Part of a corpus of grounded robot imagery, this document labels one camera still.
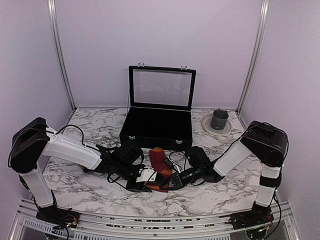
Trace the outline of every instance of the gray marble vein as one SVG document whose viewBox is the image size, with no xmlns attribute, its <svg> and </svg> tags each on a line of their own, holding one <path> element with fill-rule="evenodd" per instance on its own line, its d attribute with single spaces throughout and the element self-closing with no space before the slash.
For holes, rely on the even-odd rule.
<svg viewBox="0 0 320 240">
<path fill-rule="evenodd" d="M 229 112 L 232 129 L 229 136 L 212 136 L 201 127 L 201 119 L 212 109 L 192 110 L 193 145 L 202 147 L 214 160 L 244 131 L 235 112 Z M 70 124 L 79 126 L 88 143 L 104 147 L 120 145 L 119 133 L 127 114 L 126 108 L 77 109 Z M 81 139 L 75 128 L 67 128 L 65 135 Z M 150 166 L 149 149 L 144 164 Z M 173 158 L 183 166 L 182 155 Z M 43 173 L 48 186 L 54 191 L 60 207 L 78 211 L 122 216 L 199 216 L 239 211 L 252 207 L 258 187 L 261 164 L 250 156 L 218 183 L 187 186 L 168 193 L 132 193 L 115 183 L 108 183 L 107 176 L 95 172 L 84 173 L 80 166 L 51 158 Z"/>
</svg>

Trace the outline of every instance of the gray mug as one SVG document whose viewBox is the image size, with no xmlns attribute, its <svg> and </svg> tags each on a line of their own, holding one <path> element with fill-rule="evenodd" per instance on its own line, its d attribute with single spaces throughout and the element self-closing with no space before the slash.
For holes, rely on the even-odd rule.
<svg viewBox="0 0 320 240">
<path fill-rule="evenodd" d="M 225 110 L 214 110 L 210 126 L 214 130 L 223 130 L 226 126 L 229 114 Z"/>
</svg>

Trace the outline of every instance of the open black case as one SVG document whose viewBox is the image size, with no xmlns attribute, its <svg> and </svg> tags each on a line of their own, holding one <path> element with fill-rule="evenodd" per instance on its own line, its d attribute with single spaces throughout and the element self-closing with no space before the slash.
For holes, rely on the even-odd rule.
<svg viewBox="0 0 320 240">
<path fill-rule="evenodd" d="M 192 146 L 191 105 L 196 70 L 129 66 L 130 109 L 120 141 L 141 148 L 185 151 Z"/>
</svg>

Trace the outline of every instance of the marble tabletop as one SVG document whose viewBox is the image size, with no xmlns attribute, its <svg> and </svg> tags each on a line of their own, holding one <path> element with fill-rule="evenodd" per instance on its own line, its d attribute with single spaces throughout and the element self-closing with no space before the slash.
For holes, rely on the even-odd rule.
<svg viewBox="0 0 320 240">
<path fill-rule="evenodd" d="M 212 109 L 193 109 L 193 146 L 202 147 L 214 160 L 244 131 L 236 113 L 229 112 L 232 129 L 229 136 L 212 136 L 201 126 L 204 115 Z M 104 147 L 120 145 L 119 133 L 126 119 L 126 108 L 77 109 L 70 124 L 84 132 L 85 142 Z M 81 139 L 75 128 L 63 133 Z M 144 149 L 144 164 L 150 165 L 149 149 Z M 173 157 L 183 166 L 182 155 Z M 108 183 L 107 176 L 96 172 L 85 173 L 77 164 L 51 158 L 44 170 L 44 178 L 53 190 L 58 206 L 78 211 L 122 216 L 200 216 L 249 209 L 259 187 L 261 164 L 255 156 L 248 157 L 218 183 L 187 186 L 168 193 L 153 191 L 132 193 L 115 183 Z"/>
</svg>

